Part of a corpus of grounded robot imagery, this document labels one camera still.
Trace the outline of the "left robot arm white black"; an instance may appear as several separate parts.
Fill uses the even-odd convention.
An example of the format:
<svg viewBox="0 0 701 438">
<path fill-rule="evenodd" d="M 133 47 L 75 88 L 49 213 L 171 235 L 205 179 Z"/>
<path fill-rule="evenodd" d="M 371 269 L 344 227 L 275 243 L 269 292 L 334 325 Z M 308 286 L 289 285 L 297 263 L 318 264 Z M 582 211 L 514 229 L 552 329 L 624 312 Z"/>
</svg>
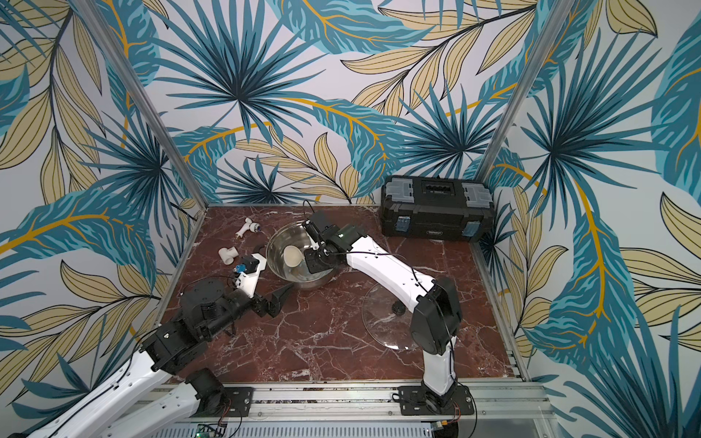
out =
<svg viewBox="0 0 701 438">
<path fill-rule="evenodd" d="M 208 368 L 190 373 L 160 400 L 132 414 L 127 411 L 202 356 L 210 342 L 246 312 L 277 317 L 294 288 L 287 284 L 262 297 L 237 285 L 228 286 L 222 277 L 191 284 L 176 314 L 150 333 L 124 365 L 65 414 L 34 430 L 32 436 L 146 437 L 191 416 L 219 420 L 228 414 L 246 417 L 252 388 L 227 388 Z"/>
</svg>

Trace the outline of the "stainless steel pot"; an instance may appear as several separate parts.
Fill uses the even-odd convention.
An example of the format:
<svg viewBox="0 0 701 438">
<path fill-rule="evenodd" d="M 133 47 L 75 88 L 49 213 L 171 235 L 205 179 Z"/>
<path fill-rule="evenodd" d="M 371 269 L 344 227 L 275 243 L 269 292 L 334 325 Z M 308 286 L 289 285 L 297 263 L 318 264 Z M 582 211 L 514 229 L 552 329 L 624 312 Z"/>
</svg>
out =
<svg viewBox="0 0 701 438">
<path fill-rule="evenodd" d="M 268 241 L 266 259 L 268 268 L 279 278 L 300 289 L 320 288 L 336 279 L 343 268 L 311 273 L 304 251 L 312 248 L 312 240 L 301 221 L 282 226 Z"/>
</svg>

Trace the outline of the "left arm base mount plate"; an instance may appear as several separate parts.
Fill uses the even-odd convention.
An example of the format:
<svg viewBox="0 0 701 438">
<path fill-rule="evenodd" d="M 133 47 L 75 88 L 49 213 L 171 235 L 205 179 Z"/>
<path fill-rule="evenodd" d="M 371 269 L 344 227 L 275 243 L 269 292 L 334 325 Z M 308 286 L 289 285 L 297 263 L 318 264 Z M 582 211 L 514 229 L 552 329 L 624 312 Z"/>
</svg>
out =
<svg viewBox="0 0 701 438">
<path fill-rule="evenodd" d="M 222 395 L 222 411 L 220 416 L 228 418 L 235 416 L 247 418 L 253 402 L 255 389 L 253 387 L 225 386 Z"/>
</svg>

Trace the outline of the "glass pot lid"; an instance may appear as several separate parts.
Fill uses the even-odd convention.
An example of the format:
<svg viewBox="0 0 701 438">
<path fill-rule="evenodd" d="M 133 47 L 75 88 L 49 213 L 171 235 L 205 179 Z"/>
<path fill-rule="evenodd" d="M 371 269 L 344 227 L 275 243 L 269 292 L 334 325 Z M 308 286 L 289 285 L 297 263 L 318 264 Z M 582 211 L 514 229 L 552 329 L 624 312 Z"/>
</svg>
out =
<svg viewBox="0 0 701 438">
<path fill-rule="evenodd" d="M 361 316 L 368 333 L 385 348 L 396 351 L 420 349 L 412 336 L 414 315 L 382 285 L 376 284 L 367 292 Z"/>
</svg>

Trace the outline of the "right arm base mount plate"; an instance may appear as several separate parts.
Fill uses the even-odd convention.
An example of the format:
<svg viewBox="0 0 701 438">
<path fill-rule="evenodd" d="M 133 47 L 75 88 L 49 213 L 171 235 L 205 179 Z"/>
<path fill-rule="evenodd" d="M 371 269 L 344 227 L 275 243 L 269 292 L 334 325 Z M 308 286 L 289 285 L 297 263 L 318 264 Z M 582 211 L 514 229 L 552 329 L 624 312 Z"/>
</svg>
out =
<svg viewBox="0 0 701 438">
<path fill-rule="evenodd" d="M 400 386 L 392 394 L 392 401 L 400 405 L 402 416 L 441 415 L 458 417 L 476 412 L 469 389 L 454 384 L 444 395 L 436 395 L 425 385 Z"/>
</svg>

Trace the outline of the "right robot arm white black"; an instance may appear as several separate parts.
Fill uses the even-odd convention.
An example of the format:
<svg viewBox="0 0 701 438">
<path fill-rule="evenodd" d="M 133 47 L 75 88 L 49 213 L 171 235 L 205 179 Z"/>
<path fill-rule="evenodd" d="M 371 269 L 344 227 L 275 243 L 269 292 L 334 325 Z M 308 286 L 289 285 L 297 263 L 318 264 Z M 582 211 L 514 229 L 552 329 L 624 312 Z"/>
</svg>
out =
<svg viewBox="0 0 701 438">
<path fill-rule="evenodd" d="M 302 226 L 312 247 L 303 252 L 311 273 L 349 266 L 388 290 L 411 313 L 410 334 L 423 351 L 424 375 L 415 406 L 439 414 L 458 387 L 455 346 L 463 320 L 456 283 L 425 275 L 380 246 L 357 226 L 332 224 L 316 212 Z"/>
</svg>

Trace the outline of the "cream spoon grey handle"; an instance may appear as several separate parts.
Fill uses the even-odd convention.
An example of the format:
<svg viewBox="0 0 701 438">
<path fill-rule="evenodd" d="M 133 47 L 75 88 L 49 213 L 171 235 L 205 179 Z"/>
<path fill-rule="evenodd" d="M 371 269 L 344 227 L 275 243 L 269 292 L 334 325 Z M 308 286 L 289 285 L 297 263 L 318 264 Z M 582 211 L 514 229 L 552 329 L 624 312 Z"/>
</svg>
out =
<svg viewBox="0 0 701 438">
<path fill-rule="evenodd" d="M 297 246 L 289 245 L 283 250 L 283 262 L 288 268 L 297 268 L 305 261 L 304 251 Z"/>
</svg>

